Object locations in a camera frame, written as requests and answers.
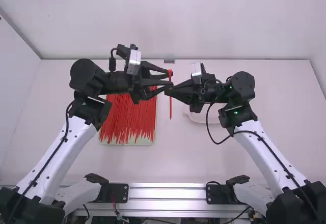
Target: white table surface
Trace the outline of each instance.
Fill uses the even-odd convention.
[[[174,71],[172,81],[190,77],[195,60],[176,64],[153,62]],[[311,181],[326,183],[324,118],[326,102],[307,60],[203,60],[206,71],[222,81],[237,71],[255,77],[253,111],[275,145]],[[64,123],[64,111],[73,99],[69,71],[73,61],[43,61],[36,76],[6,157],[0,167],[0,185],[15,184],[32,169]],[[107,70],[107,61],[96,63]],[[123,61],[117,69],[122,69]],[[156,141],[152,146],[101,145],[96,135],[84,147],[64,184],[96,173],[113,182],[204,183],[248,175],[264,183],[248,153],[234,139],[213,144],[206,126],[192,122],[183,104],[173,100],[169,119],[169,98],[158,97]],[[216,141],[228,134],[211,125]]]

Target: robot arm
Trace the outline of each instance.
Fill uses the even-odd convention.
[[[112,104],[99,97],[105,94],[129,93],[135,104],[148,100],[173,83],[161,80],[169,71],[141,61],[141,52],[133,44],[118,44],[117,55],[125,61],[124,71],[115,71],[112,56],[109,73],[89,59],[76,61],[70,70],[70,87],[74,100],[67,107],[66,123],[37,165],[14,189],[0,189],[0,213],[7,224],[12,220],[26,223],[61,223],[64,216],[80,205],[97,199],[108,180],[88,174],[75,185],[59,187],[85,144],[106,120]],[[160,72],[152,75],[150,71]],[[150,86],[162,86],[151,90]]]
[[[321,182],[310,183],[269,139],[249,104],[255,98],[254,87],[254,77],[247,72],[237,72],[222,83],[214,74],[206,73],[203,64],[196,63],[191,78],[165,94],[188,104],[190,112],[195,113],[200,113],[205,103],[226,104],[219,109],[221,126],[246,149],[271,190],[251,183],[235,184],[233,190],[239,201],[259,210],[267,217],[267,223],[323,223],[325,186]],[[210,133],[209,136],[220,144]]]

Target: bundle of red sticks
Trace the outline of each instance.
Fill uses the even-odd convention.
[[[107,140],[108,144],[136,144],[137,140],[144,138],[154,142],[156,96],[139,104],[134,104],[129,94],[107,95],[106,99],[113,106],[101,128],[101,142]]]

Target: red stick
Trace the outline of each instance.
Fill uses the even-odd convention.
[[[169,81],[171,81],[172,70],[169,70]],[[170,97],[170,119],[172,119],[172,97]]]

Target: black connector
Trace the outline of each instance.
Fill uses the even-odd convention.
[[[108,70],[110,72],[116,71],[117,68],[117,59],[115,57],[110,57],[108,60]]]

